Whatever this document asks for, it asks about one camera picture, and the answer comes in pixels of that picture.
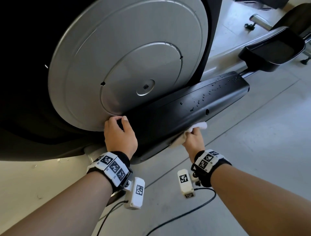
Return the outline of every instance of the white cloth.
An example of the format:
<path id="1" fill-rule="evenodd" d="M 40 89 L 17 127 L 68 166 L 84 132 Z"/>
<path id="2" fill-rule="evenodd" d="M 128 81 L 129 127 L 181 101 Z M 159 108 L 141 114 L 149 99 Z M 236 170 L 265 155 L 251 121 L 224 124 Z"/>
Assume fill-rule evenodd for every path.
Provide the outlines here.
<path id="1" fill-rule="evenodd" d="M 182 135 L 180 135 L 177 139 L 175 139 L 171 145 L 169 146 L 170 148 L 175 148 L 181 144 L 183 144 L 185 141 L 186 141 L 186 133 L 187 132 L 192 132 L 192 130 L 194 128 L 200 128 L 200 130 L 205 130 L 207 128 L 207 123 L 206 122 L 199 122 L 199 123 L 196 123 L 194 125 L 192 125 L 189 129 L 187 129 Z"/>

